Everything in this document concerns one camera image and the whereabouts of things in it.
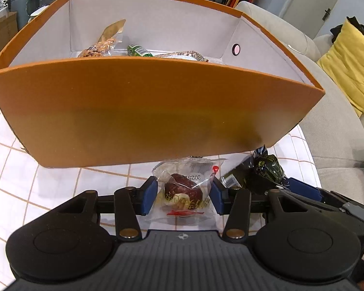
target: tablecloth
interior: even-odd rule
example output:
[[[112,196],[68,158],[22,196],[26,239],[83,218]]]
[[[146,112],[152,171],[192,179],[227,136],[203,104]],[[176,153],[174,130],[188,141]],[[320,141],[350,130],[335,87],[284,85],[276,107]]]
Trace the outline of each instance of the tablecloth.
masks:
[[[313,158],[299,126],[269,148],[269,153],[278,157],[287,177],[321,187]],[[219,173],[228,172],[248,154],[251,152],[215,155],[214,158],[220,156],[227,159]],[[0,111],[0,290],[14,280],[5,255],[5,243],[13,231],[84,190],[95,189],[99,195],[110,195],[122,187],[140,187],[156,164],[44,168],[22,149]],[[146,230],[154,227],[166,230],[215,228],[221,233],[226,223],[226,217],[215,214],[200,219],[198,223],[193,220],[168,217],[149,223],[139,218],[139,223],[144,235]],[[253,234],[264,221],[261,215],[252,215],[250,224],[250,234]],[[113,216],[102,215],[101,226],[109,233],[115,233]]]

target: brown cardboard box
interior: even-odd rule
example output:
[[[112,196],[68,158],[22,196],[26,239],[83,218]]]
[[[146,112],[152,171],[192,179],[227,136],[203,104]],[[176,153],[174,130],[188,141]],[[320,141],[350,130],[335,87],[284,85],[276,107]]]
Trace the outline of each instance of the brown cardboard box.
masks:
[[[16,12],[0,18],[0,51],[17,34]]]

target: transparent plastic bag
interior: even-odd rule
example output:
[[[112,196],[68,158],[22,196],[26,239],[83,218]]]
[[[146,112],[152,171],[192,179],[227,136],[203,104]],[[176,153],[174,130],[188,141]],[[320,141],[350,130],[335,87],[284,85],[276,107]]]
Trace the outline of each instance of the transparent plastic bag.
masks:
[[[210,202],[210,183],[225,159],[187,157],[163,161],[153,170],[161,191],[156,204],[167,215],[202,214]]]
[[[83,57],[104,57],[111,56],[111,51],[114,50],[115,46],[123,41],[123,28],[125,20],[120,20],[109,25],[104,29],[99,41],[88,49],[83,50],[78,58]]]

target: cardboard box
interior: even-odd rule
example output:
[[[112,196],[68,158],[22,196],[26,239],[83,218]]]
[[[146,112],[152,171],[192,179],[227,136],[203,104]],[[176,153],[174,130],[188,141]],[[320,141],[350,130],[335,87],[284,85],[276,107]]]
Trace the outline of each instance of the cardboard box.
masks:
[[[120,55],[77,58],[121,19]],[[222,64],[127,57],[132,43]],[[272,34],[207,0],[56,0],[0,53],[0,109],[27,151],[52,168],[269,147],[323,95]]]
[[[0,18],[0,51],[17,34],[16,12]]]

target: beige couch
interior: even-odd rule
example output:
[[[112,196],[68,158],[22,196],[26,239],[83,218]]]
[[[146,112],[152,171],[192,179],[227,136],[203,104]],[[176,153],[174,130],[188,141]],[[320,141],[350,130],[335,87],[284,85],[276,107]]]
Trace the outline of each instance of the beige couch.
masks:
[[[322,187],[364,204],[364,114],[358,118],[344,94],[315,63],[330,49],[331,35],[311,40],[283,19],[254,4],[240,2],[236,8],[290,46],[294,55],[325,89],[325,96],[300,126]]]

